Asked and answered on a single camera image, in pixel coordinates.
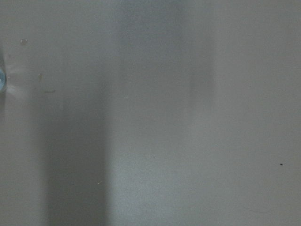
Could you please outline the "clear glass shaker cup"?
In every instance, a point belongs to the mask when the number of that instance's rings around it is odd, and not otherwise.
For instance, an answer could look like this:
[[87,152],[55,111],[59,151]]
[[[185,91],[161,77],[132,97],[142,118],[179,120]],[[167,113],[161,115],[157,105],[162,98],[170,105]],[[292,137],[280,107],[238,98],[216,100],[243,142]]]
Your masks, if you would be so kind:
[[3,51],[0,50],[0,92],[4,92],[7,85],[7,76],[5,70],[5,61]]

